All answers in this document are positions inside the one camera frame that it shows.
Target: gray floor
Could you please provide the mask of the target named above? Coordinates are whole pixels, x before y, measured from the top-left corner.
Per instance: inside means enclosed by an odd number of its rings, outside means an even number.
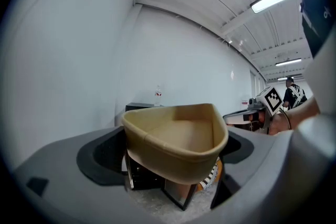
[[[169,224],[181,224],[210,212],[210,204],[215,196],[217,184],[196,193],[188,208],[182,211],[160,189],[131,190],[128,194],[149,214]]]

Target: beige container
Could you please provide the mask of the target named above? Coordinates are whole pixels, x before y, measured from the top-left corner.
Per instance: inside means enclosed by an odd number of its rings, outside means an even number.
[[[122,117],[129,156],[179,184],[197,184],[216,163],[228,140],[213,104],[148,108]]]

